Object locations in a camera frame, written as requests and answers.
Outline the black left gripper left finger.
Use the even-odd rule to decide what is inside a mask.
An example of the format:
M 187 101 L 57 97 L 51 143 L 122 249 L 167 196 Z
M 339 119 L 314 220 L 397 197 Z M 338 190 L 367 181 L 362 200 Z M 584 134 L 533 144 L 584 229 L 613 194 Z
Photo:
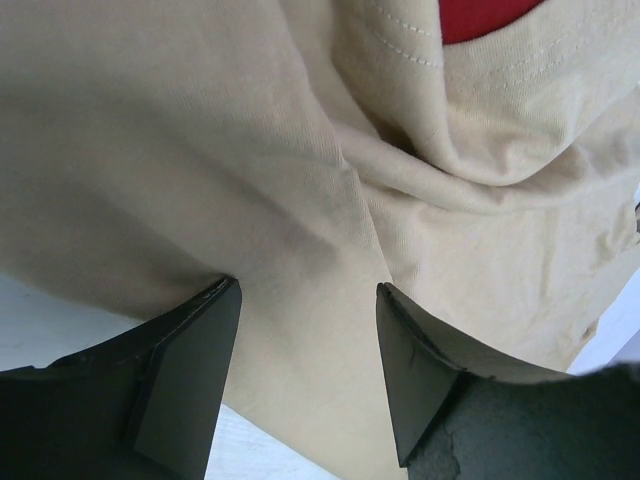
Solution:
M 5 479 L 201 479 L 242 292 L 224 278 L 112 339 L 1 375 Z

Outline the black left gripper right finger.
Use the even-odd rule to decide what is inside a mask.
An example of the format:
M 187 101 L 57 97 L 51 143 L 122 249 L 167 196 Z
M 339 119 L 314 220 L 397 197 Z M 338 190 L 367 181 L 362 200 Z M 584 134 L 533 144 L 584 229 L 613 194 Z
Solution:
M 514 358 L 395 286 L 376 321 L 399 465 L 412 479 L 635 479 L 639 367 L 581 376 Z

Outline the beige t shirt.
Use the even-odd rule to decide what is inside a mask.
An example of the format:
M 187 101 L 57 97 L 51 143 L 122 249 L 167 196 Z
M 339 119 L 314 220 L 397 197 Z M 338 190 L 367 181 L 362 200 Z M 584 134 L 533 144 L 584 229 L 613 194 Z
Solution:
M 444 45 L 439 1 L 5 1 L 1 270 L 138 319 L 243 290 L 226 403 L 398 479 L 396 285 L 567 369 L 639 267 L 639 5 L 542 1 Z

